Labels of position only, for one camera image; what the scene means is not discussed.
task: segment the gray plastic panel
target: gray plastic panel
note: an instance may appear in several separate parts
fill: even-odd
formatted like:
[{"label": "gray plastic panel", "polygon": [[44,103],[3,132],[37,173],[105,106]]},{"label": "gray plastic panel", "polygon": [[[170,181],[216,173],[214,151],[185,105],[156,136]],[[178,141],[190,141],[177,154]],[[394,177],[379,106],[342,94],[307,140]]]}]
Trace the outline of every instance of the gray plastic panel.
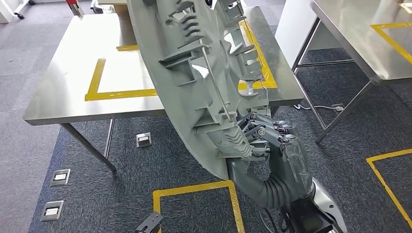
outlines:
[{"label": "gray plastic panel", "polygon": [[[249,84],[260,80],[260,66],[253,64],[257,58],[253,46],[241,43],[240,4],[229,8],[235,1],[222,2],[215,10],[204,0],[128,0],[127,4],[143,60],[177,133],[205,169],[228,179],[225,157],[251,154],[234,118],[264,107],[268,100],[258,93],[238,92],[240,80]],[[229,33],[234,43],[224,39]]]}]

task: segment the floor socket cover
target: floor socket cover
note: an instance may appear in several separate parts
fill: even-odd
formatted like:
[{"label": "floor socket cover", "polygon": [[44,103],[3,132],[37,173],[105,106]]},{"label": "floor socket cover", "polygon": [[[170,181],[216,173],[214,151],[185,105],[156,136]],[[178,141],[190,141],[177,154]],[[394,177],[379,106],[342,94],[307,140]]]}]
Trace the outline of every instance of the floor socket cover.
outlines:
[{"label": "floor socket cover", "polygon": [[70,169],[57,170],[53,173],[50,187],[66,185],[69,180]]},{"label": "floor socket cover", "polygon": [[44,205],[43,215],[40,218],[40,221],[53,221],[60,218],[60,213],[62,212],[63,201],[51,201],[47,202]]},{"label": "floor socket cover", "polygon": [[152,137],[150,133],[142,133],[136,135],[136,145],[137,147],[146,147],[152,144]]}]

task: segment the white cable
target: white cable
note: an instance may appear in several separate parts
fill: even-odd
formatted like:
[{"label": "white cable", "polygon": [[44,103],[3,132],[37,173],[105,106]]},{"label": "white cable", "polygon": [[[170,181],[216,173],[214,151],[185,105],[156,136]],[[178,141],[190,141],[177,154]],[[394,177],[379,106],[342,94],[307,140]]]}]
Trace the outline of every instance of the white cable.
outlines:
[{"label": "white cable", "polygon": [[[310,108],[305,108],[304,106],[298,104],[298,105],[294,105],[294,107],[296,109],[304,109],[304,110],[310,110]],[[343,111],[343,107],[338,106],[338,107],[327,107],[327,106],[314,106],[315,108],[327,108],[327,109],[334,109],[334,110],[338,110],[338,111]]]}]

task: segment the power cord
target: power cord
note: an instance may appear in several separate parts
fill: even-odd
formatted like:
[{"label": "power cord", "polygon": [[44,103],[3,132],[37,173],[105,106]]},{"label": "power cord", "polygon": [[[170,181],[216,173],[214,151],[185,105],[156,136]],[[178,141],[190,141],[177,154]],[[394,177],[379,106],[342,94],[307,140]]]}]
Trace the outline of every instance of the power cord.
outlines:
[{"label": "power cord", "polygon": [[[303,109],[303,110],[310,110],[310,108],[305,108],[304,106],[302,106],[302,105],[300,105],[300,104],[298,104],[298,105],[294,105],[294,107],[296,108],[296,109]],[[315,108],[327,108],[327,109],[334,109],[334,110],[336,110],[336,111],[338,111],[338,112],[341,112],[341,111],[343,111],[344,110],[344,108],[342,107],[342,106],[338,106],[338,107],[327,107],[327,106],[314,106]]]},{"label": "power cord", "polygon": [[279,226],[280,226],[280,230],[281,230],[283,233],[285,233],[285,232],[287,232],[287,231],[289,230],[289,226],[286,224],[286,227],[283,228],[283,221],[284,221],[283,216],[282,216],[281,214],[279,214]]},{"label": "power cord", "polygon": [[272,215],[269,213],[268,209],[264,208],[263,210],[264,210],[264,211],[266,212],[266,214],[268,215],[268,217],[269,217],[269,219],[270,219],[270,221],[271,221],[271,223],[272,223],[272,226],[273,226],[275,232],[272,232],[272,230],[268,227],[268,225],[266,225],[266,222],[265,222],[265,220],[263,219],[262,213],[260,212],[260,210],[258,210],[260,220],[262,220],[262,223],[263,223],[263,225],[265,226],[265,228],[269,231],[269,233],[279,233],[279,232],[277,231],[277,227],[276,227],[275,221],[273,221]]}]

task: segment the wheel caster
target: wheel caster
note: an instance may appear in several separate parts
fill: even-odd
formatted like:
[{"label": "wheel caster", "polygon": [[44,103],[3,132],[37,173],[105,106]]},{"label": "wheel caster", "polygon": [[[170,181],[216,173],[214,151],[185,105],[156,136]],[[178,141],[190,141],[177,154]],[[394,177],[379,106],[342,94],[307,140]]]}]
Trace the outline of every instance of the wheel caster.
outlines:
[{"label": "wheel caster", "polygon": [[14,14],[19,18],[19,19],[24,19],[24,16],[22,14],[14,12]]}]

